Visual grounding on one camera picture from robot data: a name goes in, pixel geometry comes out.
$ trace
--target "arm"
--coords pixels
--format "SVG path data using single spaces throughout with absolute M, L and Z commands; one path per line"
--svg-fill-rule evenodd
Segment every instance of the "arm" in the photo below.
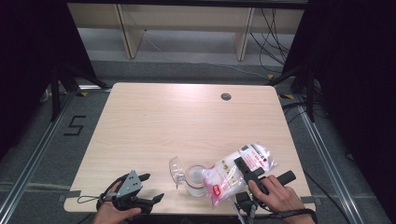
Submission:
M 254 181 L 249 180 L 248 185 L 254 196 L 264 202 L 271 211 L 286 212 L 305 208 L 294 189 L 282 186 L 273 175 L 264 178 L 262 183 L 268 189 L 268 195 L 262 193 Z M 315 223 L 310 215 L 287 217 L 283 220 L 288 224 Z
M 115 191 L 119 184 L 120 182 L 114 185 L 114 187 L 109 192 Z M 112 202 L 105 202 L 99 207 L 92 224 L 118 224 L 124 219 L 134 217 L 141 212 L 142 210 L 140 208 L 132 208 L 126 211 L 120 211 L 114 207 Z

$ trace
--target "clear plastic bag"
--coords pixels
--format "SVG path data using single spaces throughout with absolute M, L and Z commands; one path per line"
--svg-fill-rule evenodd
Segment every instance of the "clear plastic bag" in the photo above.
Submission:
M 205 187 L 214 206 L 235 195 L 247 185 L 234 162 L 239 157 L 245 161 L 252 172 L 260 167 L 265 172 L 269 172 L 277 166 L 270 151 L 261 144 L 255 143 L 245 145 L 235 153 L 216 162 L 212 167 L 204 169 L 202 174 Z

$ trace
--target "human hand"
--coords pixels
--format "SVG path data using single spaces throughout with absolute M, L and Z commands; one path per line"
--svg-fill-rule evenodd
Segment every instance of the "human hand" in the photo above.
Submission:
M 119 184 L 120 182 L 115 184 L 109 192 L 114 192 Z M 120 211 L 114 207 L 113 202 L 105 202 L 99 207 L 99 210 L 93 219 L 93 224 L 118 224 L 124 219 L 134 217 L 141 212 L 142 210 L 140 208 L 131 208 L 126 211 Z
M 248 181 L 248 185 L 257 199 L 265 203 L 273 212 L 286 212 L 291 210 L 304 209 L 304 204 L 297 196 L 294 189 L 284 187 L 274 175 L 269 175 L 262 179 L 262 183 L 268 189 L 269 194 L 264 194 L 256 183 Z M 299 215 L 283 219 L 286 223 L 315 223 L 310 215 Z

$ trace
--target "wooden table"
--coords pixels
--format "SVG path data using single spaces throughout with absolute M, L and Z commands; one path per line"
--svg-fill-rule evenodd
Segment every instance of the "wooden table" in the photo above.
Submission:
M 231 100 L 221 95 L 229 93 Z M 208 197 L 193 198 L 176 188 L 169 161 L 183 167 L 213 165 L 246 144 L 260 142 L 278 166 L 269 174 L 292 170 L 289 184 L 311 196 L 276 91 L 267 86 L 118 83 L 114 85 L 71 190 L 98 196 L 116 178 L 136 170 L 151 174 L 137 195 L 164 193 L 152 214 L 235 215 L 231 204 L 212 207 Z M 96 201 L 68 198 L 69 212 L 94 212 Z M 306 205 L 315 209 L 310 203 Z M 267 213 L 260 209 L 258 213 Z

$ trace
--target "gray floor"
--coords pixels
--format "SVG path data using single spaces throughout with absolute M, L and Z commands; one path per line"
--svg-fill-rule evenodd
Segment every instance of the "gray floor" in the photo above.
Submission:
M 251 39 L 247 45 L 245 60 L 238 62 L 234 54 L 231 34 L 147 32 L 136 58 L 127 60 L 118 31 L 81 29 L 80 33 L 97 76 L 107 84 L 130 81 L 263 85 L 267 83 L 268 75 L 277 75 L 260 67 L 260 49 Z M 281 35 L 280 41 L 289 47 L 292 38 L 292 35 Z M 279 59 L 281 58 L 275 49 L 272 49 L 272 52 L 277 54 Z M 262 63 L 267 68 L 276 71 L 282 69 L 281 64 L 268 56 L 262 56 Z M 78 82 L 89 84 L 84 80 Z M 291 82 L 290 79 L 279 84 L 276 87 L 278 93 L 290 93 Z M 65 212 L 63 196 L 73 183 L 108 95 L 108 91 L 89 91 L 85 97 L 70 95 L 70 93 L 62 96 L 63 100 L 66 97 L 72 99 L 70 106 L 64 111 L 60 125 L 8 223 L 78 223 L 87 216 L 87 214 Z M 292 99 L 280 101 L 282 105 L 295 102 Z M 13 183 L 18 181 L 25 164 L 49 126 L 50 107 L 50 101 L 47 101 L 37 109 L 21 141 L 0 162 L 2 201 L 7 197 Z M 327 118 L 322 105 L 315 105 L 315 112 L 318 130 L 364 223 L 390 223 L 359 168 L 345 157 L 347 149 L 332 126 L 331 119 Z M 78 119 L 78 124 L 84 127 L 80 135 L 66 136 L 65 133 L 76 132 L 76 129 L 68 127 L 74 116 L 85 116 L 84 119 Z M 340 204 L 300 111 L 294 107 L 286 113 L 285 117 L 289 122 L 290 132 L 303 168 Z M 319 223 L 346 223 L 322 190 L 309 179 L 308 185 L 316 199 Z M 181 219 L 182 217 L 152 216 L 140 222 L 179 223 Z M 190 219 L 197 223 L 238 223 L 235 217 L 190 217 Z M 281 222 L 257 221 L 255 223 Z

